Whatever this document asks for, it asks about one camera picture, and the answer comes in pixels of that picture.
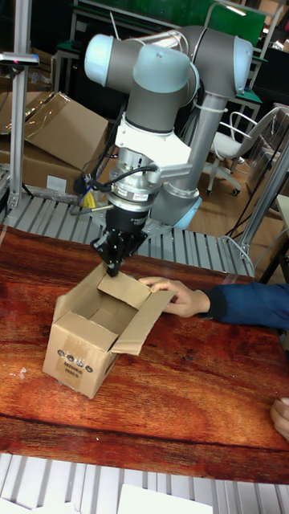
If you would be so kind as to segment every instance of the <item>box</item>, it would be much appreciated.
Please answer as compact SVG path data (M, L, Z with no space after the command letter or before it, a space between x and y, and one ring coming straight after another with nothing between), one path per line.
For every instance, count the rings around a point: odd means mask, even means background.
M10 163L10 141L7 137L0 137L0 163ZM22 180L27 186L75 194L73 183L78 176L77 168L30 143L24 145Z
M43 371L93 398L122 353L139 355L174 293L147 286L100 264L57 299Z
M26 94L25 121L35 114L37 109L54 95L51 92L28 92ZM0 94L0 105L6 97L5 93ZM12 114L12 93L8 94L0 114L0 134L7 135L11 132Z
M25 123L32 145L82 169L104 147L108 121L59 92Z
M2 164L10 162L11 104L8 95L0 113ZM104 148L107 120L62 93L27 93L26 106L23 182L73 194L79 171Z

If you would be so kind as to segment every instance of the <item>hand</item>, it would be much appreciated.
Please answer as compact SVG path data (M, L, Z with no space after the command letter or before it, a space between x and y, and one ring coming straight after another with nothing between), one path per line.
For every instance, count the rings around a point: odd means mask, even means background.
M270 414L275 429L289 442L289 398L275 400Z
M178 280L162 279L159 276L150 276L140 279L142 284L151 288L151 292L161 290L175 291L172 301L165 307L164 312L177 314L182 318L189 318L199 312L209 312L210 299L202 291L191 291Z

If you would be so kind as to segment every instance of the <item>person's arm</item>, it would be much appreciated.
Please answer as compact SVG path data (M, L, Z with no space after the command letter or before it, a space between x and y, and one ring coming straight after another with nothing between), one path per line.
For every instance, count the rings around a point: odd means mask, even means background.
M191 291L184 284L161 277L140 279L152 292L176 291L166 312L182 317L201 314L224 323L261 324L289 329L289 284L228 284Z
M289 284L228 284L204 291L208 316L224 323L289 328Z

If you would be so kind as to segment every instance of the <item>office chair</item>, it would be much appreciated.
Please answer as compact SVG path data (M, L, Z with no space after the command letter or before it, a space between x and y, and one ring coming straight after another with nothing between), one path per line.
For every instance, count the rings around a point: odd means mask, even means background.
M267 113L258 123L253 121L245 114L241 112L234 111L230 114L230 124L220 122L221 125L228 127L231 132L231 136L226 136L226 134L222 134L220 132L216 132L213 143L211 145L210 152L213 152L216 155L214 163L211 165L206 163L204 172L210 173L210 181L208 185L208 189L206 193L211 195L213 193L213 183L216 175L219 177L225 178L228 182L230 182L234 189L232 191L233 195L237 195L241 191L241 186L234 180L230 175L234 172L234 168L238 163L238 159L244 155L255 143L257 137L263 132L263 130L269 125L269 123L273 120L274 116L277 114L279 107L275 107L269 113ZM245 118L250 123L253 124L253 128L245 133L239 128L235 128L233 126L233 115L236 114L242 118ZM235 133L242 134L243 142L238 143L234 135ZM224 161L224 159L232 159L233 165L231 169L225 168L224 166L219 166L220 161Z

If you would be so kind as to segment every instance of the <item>wood grain tabletop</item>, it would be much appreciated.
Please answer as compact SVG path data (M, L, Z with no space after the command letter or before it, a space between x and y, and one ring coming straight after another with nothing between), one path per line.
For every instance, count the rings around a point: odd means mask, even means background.
M274 330L162 314L140 356L121 355L93 400L43 373L56 298L99 262L90 247L7 229L0 246L0 451L289 483L289 445L269 415L272 402L289 395ZM122 271L191 288L226 278L140 256Z

